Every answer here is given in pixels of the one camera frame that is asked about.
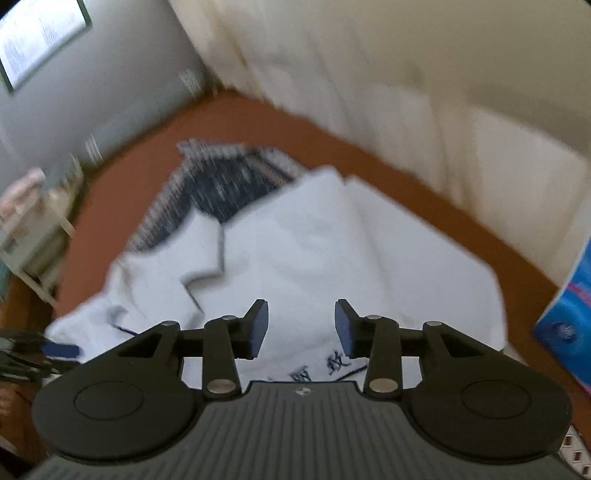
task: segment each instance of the chinese character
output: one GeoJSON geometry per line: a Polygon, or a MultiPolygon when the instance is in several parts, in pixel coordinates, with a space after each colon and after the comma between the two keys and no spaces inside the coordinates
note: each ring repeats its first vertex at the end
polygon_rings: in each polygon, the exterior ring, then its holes
{"type": "Polygon", "coordinates": [[[294,382],[311,382],[310,374],[308,373],[308,365],[299,367],[298,370],[288,374],[294,382]]]}
{"type": "Polygon", "coordinates": [[[329,375],[338,372],[341,367],[348,367],[350,364],[343,363],[343,353],[337,350],[326,359],[326,366],[329,368],[329,375]]]}

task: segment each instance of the white paper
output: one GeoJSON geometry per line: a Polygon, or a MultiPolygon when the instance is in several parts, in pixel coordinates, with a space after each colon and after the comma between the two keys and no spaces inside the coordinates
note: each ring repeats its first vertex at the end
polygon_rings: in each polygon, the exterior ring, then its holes
{"type": "Polygon", "coordinates": [[[21,0],[0,20],[0,60],[13,88],[86,27],[77,0],[21,0]]]}

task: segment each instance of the blue package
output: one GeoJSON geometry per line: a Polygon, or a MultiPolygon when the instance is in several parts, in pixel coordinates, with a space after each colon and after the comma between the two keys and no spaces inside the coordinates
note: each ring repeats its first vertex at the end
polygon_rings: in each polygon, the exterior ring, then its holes
{"type": "Polygon", "coordinates": [[[534,336],[591,395],[591,241],[566,288],[534,326],[534,336]]]}

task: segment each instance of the black and gray cloth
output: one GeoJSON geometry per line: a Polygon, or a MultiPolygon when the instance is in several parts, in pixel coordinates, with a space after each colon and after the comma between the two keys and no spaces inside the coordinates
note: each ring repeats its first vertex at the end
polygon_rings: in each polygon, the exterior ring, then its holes
{"type": "Polygon", "coordinates": [[[165,241],[191,209],[224,224],[244,207],[306,171],[276,148],[196,139],[181,142],[177,148],[184,159],[129,239],[128,251],[145,251],[165,241]]]}

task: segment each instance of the ribbed gray surface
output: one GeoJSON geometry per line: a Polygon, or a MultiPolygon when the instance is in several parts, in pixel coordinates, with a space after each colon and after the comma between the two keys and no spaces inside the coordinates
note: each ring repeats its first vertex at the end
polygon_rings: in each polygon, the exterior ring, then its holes
{"type": "Polygon", "coordinates": [[[567,480],[547,457],[517,466],[477,465],[423,440],[395,404],[349,382],[257,383],[240,400],[209,406],[166,453],[133,465],[88,466],[51,458],[31,480],[567,480]],[[302,388],[309,388],[301,395],[302,388]]]}

